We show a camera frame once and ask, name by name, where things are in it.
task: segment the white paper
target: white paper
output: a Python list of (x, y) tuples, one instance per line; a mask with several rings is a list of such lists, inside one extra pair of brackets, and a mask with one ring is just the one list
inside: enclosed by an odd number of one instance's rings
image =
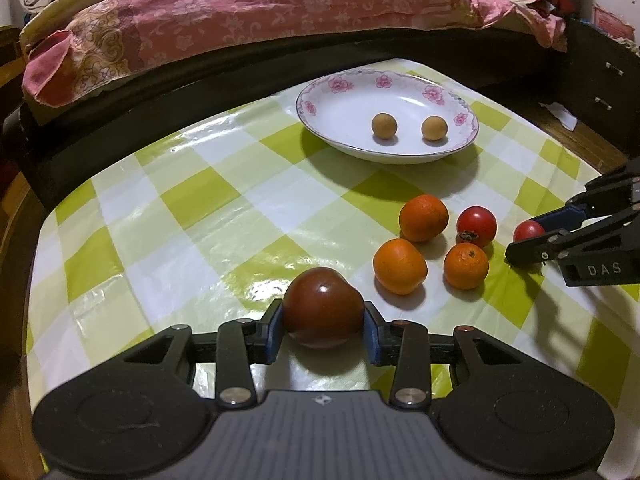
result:
[(549, 110), (554, 117), (556, 117), (567, 130), (570, 132), (575, 130), (575, 125), (578, 123), (578, 119), (571, 115), (571, 112), (563, 107), (560, 103), (551, 103), (550, 105), (543, 105), (540, 103), (540, 106), (545, 107)]

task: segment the plate rim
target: plate rim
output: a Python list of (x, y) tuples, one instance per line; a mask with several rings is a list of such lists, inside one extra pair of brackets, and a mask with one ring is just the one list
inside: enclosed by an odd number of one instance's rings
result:
[[(351, 146), (350, 144), (345, 144), (344, 142), (340, 142), (339, 140), (329, 139), (327, 136), (324, 136), (323, 134), (318, 132), (315, 128), (313, 128), (306, 121), (305, 117), (303, 115), (301, 115), (300, 110), (302, 110), (302, 101), (303, 101), (302, 94), (307, 92), (308, 89), (311, 86), (315, 86), (317, 84), (320, 84), (321, 82), (323, 82), (323, 80), (325, 80), (327, 78), (330, 78), (330, 77), (339, 76), (339, 75), (347, 75), (347, 74), (350, 74), (350, 73), (361, 73), (361, 72), (364, 72), (365, 70), (368, 71), (368, 72), (371, 72), (371, 73), (381, 73), (381, 74), (387, 72), (387, 73), (392, 73), (392, 74), (399, 75), (401, 77), (409, 77), (409, 78), (412, 78), (412, 79), (417, 79), (418, 81), (424, 81), (425, 83), (432, 84), (434, 86), (437, 86), (438, 88), (441, 88), (442, 90), (447, 92), (449, 95), (455, 97), (463, 105), (463, 107), (466, 108), (467, 113), (469, 113), (473, 117), (473, 119), (475, 120), (475, 126), (473, 126), (473, 132), (472, 132), (471, 136), (469, 137), (469, 140), (467, 141), (467, 143), (464, 144), (463, 146), (459, 146), (459, 147), (456, 147), (456, 148), (451, 148), (450, 150), (447, 150), (445, 152), (437, 152), (437, 153), (411, 154), (411, 153), (374, 152), (374, 151), (371, 151), (371, 150), (366, 150), (364, 148), (356, 148), (355, 146)], [(331, 74), (328, 74), (328, 75), (324, 75), (322, 77), (318, 77), (318, 78), (314, 79), (313, 81), (310, 81), (300, 91), (300, 93), (298, 94), (298, 97), (296, 98), (296, 114), (298, 115), (298, 119), (302, 122), (302, 124), (304, 124), (304, 126), (305, 126), (305, 128), (307, 130), (309, 130), (315, 136), (318, 136), (319, 138), (321, 138), (322, 140), (324, 140), (328, 144), (338, 144), (339, 146), (342, 146), (342, 147), (344, 147), (344, 148), (346, 148), (348, 150), (352, 150), (354, 152), (367, 153), (369, 155), (376, 155), (376, 156), (382, 156), (382, 157), (388, 157), (388, 158), (422, 158), (422, 157), (440, 156), (440, 155), (441, 155), (440, 158), (444, 158), (444, 156), (453, 155), (454, 153), (457, 153), (460, 150), (464, 150), (467, 146), (472, 144), (474, 142), (474, 140), (476, 140), (476, 137), (478, 136), (478, 131), (480, 130), (480, 124), (479, 124), (479, 121), (478, 121), (478, 117), (473, 112), (473, 110), (471, 109), (469, 104), (462, 97), (460, 97), (458, 94), (453, 93), (449, 89), (444, 88), (444, 86), (436, 83), (435, 81), (431, 81), (430, 79), (427, 79), (425, 77), (421, 77), (421, 76), (414, 75), (414, 74), (396, 72), (395, 70), (380, 70), (380, 69), (377, 69), (377, 68), (350, 68), (350, 69), (347, 69), (347, 70), (341, 70), (340, 72), (335, 72), (335, 73), (331, 73)]]

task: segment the drawer handle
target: drawer handle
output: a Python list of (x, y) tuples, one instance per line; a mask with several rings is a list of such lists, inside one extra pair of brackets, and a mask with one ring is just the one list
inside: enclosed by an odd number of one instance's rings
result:
[(604, 99), (600, 99), (599, 97), (596, 97), (595, 101), (599, 104), (604, 106), (607, 109), (607, 112), (611, 111), (611, 105), (609, 103), (607, 103)]
[(606, 65), (605, 65), (609, 70), (611, 70), (612, 72), (615, 72), (618, 75), (625, 75), (623, 70), (620, 70), (618, 67), (613, 66), (610, 62), (607, 61)]

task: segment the orange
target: orange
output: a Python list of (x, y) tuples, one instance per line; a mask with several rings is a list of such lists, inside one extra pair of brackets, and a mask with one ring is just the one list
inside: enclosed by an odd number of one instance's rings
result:
[(489, 260), (477, 245), (459, 243), (444, 257), (444, 277), (455, 288), (476, 288), (484, 282), (488, 272)]
[(427, 263), (413, 245), (402, 238), (383, 243), (373, 256), (373, 272), (394, 294), (413, 292), (427, 277)]
[(426, 242), (444, 231), (449, 223), (449, 211), (438, 197), (420, 195), (404, 204), (399, 223), (407, 240)]

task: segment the white plate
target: white plate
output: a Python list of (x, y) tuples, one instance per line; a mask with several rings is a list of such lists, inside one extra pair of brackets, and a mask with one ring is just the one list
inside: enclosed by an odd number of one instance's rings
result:
[[(300, 92), (298, 116), (314, 134), (349, 155), (386, 164), (438, 160), (470, 145), (478, 118), (459, 96), (419, 77), (389, 70), (354, 69), (322, 77)], [(393, 115), (398, 131), (391, 140), (373, 136), (376, 114)], [(444, 139), (427, 142), (422, 122), (447, 121)]]

